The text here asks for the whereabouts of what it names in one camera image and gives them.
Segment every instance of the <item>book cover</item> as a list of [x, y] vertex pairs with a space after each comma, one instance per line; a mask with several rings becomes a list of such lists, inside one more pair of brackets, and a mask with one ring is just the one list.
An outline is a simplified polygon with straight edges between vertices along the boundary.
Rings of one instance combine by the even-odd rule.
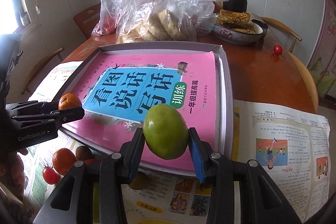
[[[216, 71], [212, 52], [197, 54], [100, 53], [72, 93], [83, 103], [85, 117], [65, 127], [77, 135], [119, 151], [142, 127], [148, 109], [165, 103], [176, 108], [188, 127], [214, 147]], [[171, 168], [193, 170], [189, 151], [163, 160], [145, 146], [142, 160]]]

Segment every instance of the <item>wooden chair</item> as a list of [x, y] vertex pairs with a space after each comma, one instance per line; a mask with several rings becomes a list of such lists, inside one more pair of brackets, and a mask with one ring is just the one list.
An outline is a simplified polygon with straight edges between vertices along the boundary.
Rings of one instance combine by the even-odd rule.
[[318, 108], [319, 108], [319, 96], [317, 93], [317, 88], [314, 82], [313, 77], [311, 76], [309, 70], [306, 68], [306, 66], [296, 57], [292, 54], [294, 46], [295, 46], [295, 42], [296, 40], [302, 41], [302, 38], [299, 37], [290, 27], [288, 27], [287, 25], [283, 24], [280, 21], [277, 21], [273, 18], [269, 18], [269, 17], [262, 17], [263, 21], [265, 21], [266, 24], [276, 27], [277, 29], [290, 34], [291, 36], [294, 37], [294, 40], [291, 44], [291, 47], [288, 50], [288, 54], [289, 56], [292, 58], [295, 66], [297, 67], [297, 69], [299, 70], [301, 77], [303, 78], [307, 90], [309, 92], [311, 101], [313, 103], [314, 106], [314, 110], [315, 113], [317, 114], [318, 112]]
[[49, 63], [51, 59], [53, 59], [55, 56], [58, 56], [59, 60], [62, 62], [63, 57], [60, 55], [61, 52], [64, 51], [64, 47], [54, 51], [53, 53], [45, 56], [42, 58], [39, 62], [36, 63], [36, 65], [32, 68], [32, 70], [29, 72], [28, 76], [26, 77], [24, 87], [21, 91], [21, 94], [25, 94], [27, 91], [29, 95], [32, 95], [32, 92], [28, 88], [28, 85], [33, 81], [33, 79], [41, 72], [41, 70]]
[[266, 24], [273, 26], [287, 34], [290, 34], [291, 36], [294, 37], [294, 40], [292, 41], [292, 44], [289, 48], [289, 52], [292, 53], [294, 46], [295, 46], [295, 42], [296, 40], [299, 40], [300, 42], [302, 41], [302, 38], [299, 37], [290, 27], [288, 27], [287, 25], [283, 24], [280, 21], [277, 21], [276, 19], [270, 18], [270, 17], [261, 17], [263, 19], [263, 21], [265, 21]]
[[100, 3], [85, 9], [78, 15], [75, 15], [73, 17], [73, 20], [80, 28], [86, 39], [89, 39], [91, 37], [91, 32], [93, 28], [99, 22], [99, 17], [100, 17]]

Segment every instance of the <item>gray tray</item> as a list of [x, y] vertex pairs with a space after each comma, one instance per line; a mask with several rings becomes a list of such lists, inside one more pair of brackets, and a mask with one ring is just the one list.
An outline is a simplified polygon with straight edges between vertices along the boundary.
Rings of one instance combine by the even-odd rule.
[[[149, 54], [149, 53], [169, 53], [169, 54], [192, 54], [210, 52], [214, 53], [216, 64], [216, 97], [220, 98], [216, 104], [216, 135], [214, 150], [218, 151], [228, 158], [231, 157], [232, 139], [233, 139], [233, 98], [231, 89], [230, 71], [227, 63], [226, 54], [223, 48], [219, 45], [205, 44], [198, 42], [178, 42], [178, 41], [161, 41], [161, 42], [140, 42], [126, 43], [97, 48], [83, 63], [75, 70], [68, 78], [62, 88], [54, 97], [59, 100], [60, 97], [70, 92], [80, 77], [92, 64], [99, 53], [107, 55], [124, 55], [124, 54]], [[83, 143], [92, 149], [105, 153], [112, 154], [115, 151], [108, 150], [100, 145], [86, 140], [62, 127], [61, 131], [69, 135], [71, 138]], [[166, 166], [155, 165], [152, 163], [140, 162], [140, 167], [148, 170], [160, 171], [179, 176], [195, 177], [194, 171], [174, 169]]]

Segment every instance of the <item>orange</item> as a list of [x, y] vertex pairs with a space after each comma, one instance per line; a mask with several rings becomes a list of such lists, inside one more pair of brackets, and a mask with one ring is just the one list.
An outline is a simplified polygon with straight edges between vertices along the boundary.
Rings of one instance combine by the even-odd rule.
[[52, 157], [54, 169], [63, 176], [76, 161], [76, 156], [68, 148], [57, 150]]
[[77, 95], [73, 93], [67, 93], [61, 97], [61, 99], [58, 102], [58, 109], [67, 109], [72, 107], [79, 107], [82, 106], [82, 102], [77, 97]]

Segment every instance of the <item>brown fruit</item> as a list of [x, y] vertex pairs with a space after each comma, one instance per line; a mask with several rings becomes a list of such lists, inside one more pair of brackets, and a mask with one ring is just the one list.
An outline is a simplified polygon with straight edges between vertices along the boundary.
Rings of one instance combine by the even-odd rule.
[[138, 171], [135, 179], [128, 186], [133, 190], [142, 190], [147, 186], [148, 182], [149, 177], [145, 173]]
[[63, 176], [76, 161], [76, 156], [68, 148], [57, 150], [52, 157], [54, 169]]
[[85, 145], [78, 146], [76, 148], [76, 158], [78, 160], [82, 160], [82, 161], [85, 161], [85, 160], [88, 160], [88, 159], [93, 159], [92, 152], [91, 152], [90, 148], [88, 148]]
[[61, 99], [58, 102], [58, 109], [67, 109], [72, 107], [79, 107], [82, 106], [82, 102], [77, 97], [77, 95], [73, 93], [67, 93], [61, 97]]

